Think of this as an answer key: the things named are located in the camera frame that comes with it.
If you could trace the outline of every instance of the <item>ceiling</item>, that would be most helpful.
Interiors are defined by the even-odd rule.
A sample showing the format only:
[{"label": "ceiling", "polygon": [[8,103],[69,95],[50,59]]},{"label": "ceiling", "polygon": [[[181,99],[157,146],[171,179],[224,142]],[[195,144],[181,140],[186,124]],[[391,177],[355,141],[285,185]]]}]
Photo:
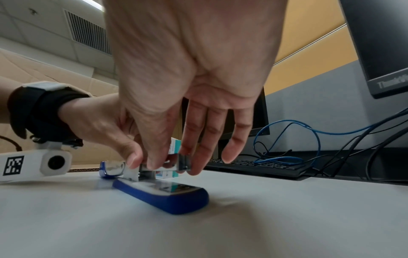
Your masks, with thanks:
[{"label": "ceiling", "polygon": [[103,12],[81,0],[0,0],[0,37],[95,67],[97,73],[117,79],[111,55],[73,40],[64,10],[105,27]]}]

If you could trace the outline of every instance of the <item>teal and white box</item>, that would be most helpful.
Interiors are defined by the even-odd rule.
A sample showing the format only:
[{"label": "teal and white box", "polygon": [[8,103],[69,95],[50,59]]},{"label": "teal and white box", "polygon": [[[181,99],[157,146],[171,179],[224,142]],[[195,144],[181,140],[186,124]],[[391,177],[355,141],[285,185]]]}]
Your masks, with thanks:
[{"label": "teal and white box", "polygon": [[[170,149],[169,154],[176,154],[179,153],[181,147],[181,141],[171,137]],[[156,174],[156,178],[172,178],[178,177],[179,173],[176,171],[160,171]]]}]

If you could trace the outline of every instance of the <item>hand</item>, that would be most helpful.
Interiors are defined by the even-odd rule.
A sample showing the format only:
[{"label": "hand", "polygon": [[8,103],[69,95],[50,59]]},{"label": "hand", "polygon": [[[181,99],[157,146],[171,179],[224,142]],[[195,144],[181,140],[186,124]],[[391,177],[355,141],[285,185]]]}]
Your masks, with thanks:
[{"label": "hand", "polygon": [[139,131],[134,119],[120,104],[118,94],[71,100],[59,108],[58,116],[79,138],[113,148],[130,168],[142,163]]},{"label": "hand", "polygon": [[182,97],[190,100],[182,154],[190,174],[209,161],[234,110],[235,129],[222,153],[229,163],[252,128],[253,106],[275,61],[287,0],[105,0],[119,95],[148,153],[163,163]]}]

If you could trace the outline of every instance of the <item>wrist strap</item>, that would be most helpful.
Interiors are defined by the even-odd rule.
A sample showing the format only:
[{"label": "wrist strap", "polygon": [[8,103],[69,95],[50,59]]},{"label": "wrist strap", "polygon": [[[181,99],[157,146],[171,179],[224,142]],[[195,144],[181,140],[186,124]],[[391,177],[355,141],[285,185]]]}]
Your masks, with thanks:
[{"label": "wrist strap", "polygon": [[7,108],[10,125],[21,138],[27,138],[26,129],[42,142],[62,142],[72,145],[79,138],[58,117],[58,109],[68,101],[89,97],[69,87],[57,91],[20,87],[10,95]]}]

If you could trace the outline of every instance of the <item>fluorescent light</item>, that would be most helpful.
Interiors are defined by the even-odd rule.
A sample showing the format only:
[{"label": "fluorescent light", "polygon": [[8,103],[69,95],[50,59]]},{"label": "fluorescent light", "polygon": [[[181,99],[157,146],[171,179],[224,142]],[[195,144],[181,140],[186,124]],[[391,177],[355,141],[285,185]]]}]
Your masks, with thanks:
[{"label": "fluorescent light", "polygon": [[97,9],[99,9],[101,11],[105,11],[105,8],[103,8],[102,5],[98,4],[97,2],[95,2],[93,0],[82,0],[82,1],[84,1],[87,4],[92,5],[93,7],[97,8]]}]

